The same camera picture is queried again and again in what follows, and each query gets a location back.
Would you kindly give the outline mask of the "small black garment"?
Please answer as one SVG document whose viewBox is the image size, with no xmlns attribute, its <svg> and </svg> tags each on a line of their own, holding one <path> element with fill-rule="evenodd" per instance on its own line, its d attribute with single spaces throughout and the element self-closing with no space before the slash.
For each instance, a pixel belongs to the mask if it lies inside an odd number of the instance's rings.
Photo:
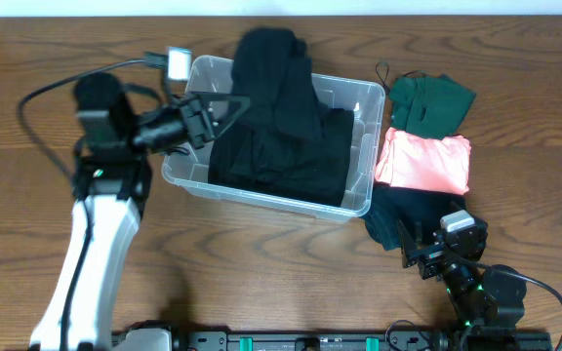
<svg viewBox="0 0 562 351">
<path fill-rule="evenodd" d="M 239 123 L 306 141 L 323 138 L 323 115 L 312 84 L 312 60 L 304 41 L 286 28 L 259 27 L 238 44 L 232 92 L 251 105 Z"/>
</svg>

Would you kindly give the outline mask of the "large black garment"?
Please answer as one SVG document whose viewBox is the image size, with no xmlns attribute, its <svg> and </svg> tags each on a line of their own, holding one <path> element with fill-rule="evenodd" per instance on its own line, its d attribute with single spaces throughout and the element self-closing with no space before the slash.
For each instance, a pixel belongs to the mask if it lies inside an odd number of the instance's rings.
<svg viewBox="0 0 562 351">
<path fill-rule="evenodd" d="M 339 207 L 350 166 L 354 113 L 324 115 L 323 139 L 308 141 L 236 123 L 212 148 L 208 182 Z"/>
</svg>

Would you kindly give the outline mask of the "dark green garment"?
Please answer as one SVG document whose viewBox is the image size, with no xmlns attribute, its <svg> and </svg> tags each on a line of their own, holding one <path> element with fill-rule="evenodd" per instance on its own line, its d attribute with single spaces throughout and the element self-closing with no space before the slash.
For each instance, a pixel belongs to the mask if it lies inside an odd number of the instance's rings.
<svg viewBox="0 0 562 351">
<path fill-rule="evenodd" d="M 474 91 L 445 74 L 414 70 L 388 85 L 389 64 L 379 62 L 375 71 L 392 103 L 390 126 L 416 137 L 455 136 L 476 99 Z"/>
</svg>

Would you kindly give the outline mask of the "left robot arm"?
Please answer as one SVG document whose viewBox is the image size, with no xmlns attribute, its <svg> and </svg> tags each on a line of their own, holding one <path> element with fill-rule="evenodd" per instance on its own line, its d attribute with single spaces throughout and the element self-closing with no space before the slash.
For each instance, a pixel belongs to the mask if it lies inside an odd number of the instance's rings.
<svg viewBox="0 0 562 351">
<path fill-rule="evenodd" d="M 54 295 L 29 341 L 32 350 L 109 350 L 112 315 L 129 247 L 150 193 L 152 153 L 200 149 L 250 107 L 246 96 L 168 94 L 145 114 L 134 112 L 133 88 L 114 75 L 71 77 L 84 135 L 73 148 L 74 205 L 69 247 Z"/>
</svg>

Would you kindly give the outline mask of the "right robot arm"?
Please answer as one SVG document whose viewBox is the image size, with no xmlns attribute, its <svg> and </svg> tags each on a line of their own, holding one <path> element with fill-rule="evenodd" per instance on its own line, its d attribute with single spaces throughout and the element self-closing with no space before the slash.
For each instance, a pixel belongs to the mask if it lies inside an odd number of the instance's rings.
<svg viewBox="0 0 562 351">
<path fill-rule="evenodd" d="M 407 227 L 396 225 L 402 266 L 416 266 L 424 280 L 441 281 L 458 321 L 448 331 L 426 336 L 432 350 L 522 350 L 523 337 L 516 330 L 524 316 L 526 281 L 505 265 L 484 267 L 487 223 L 466 211 L 448 214 L 420 244 Z"/>
</svg>

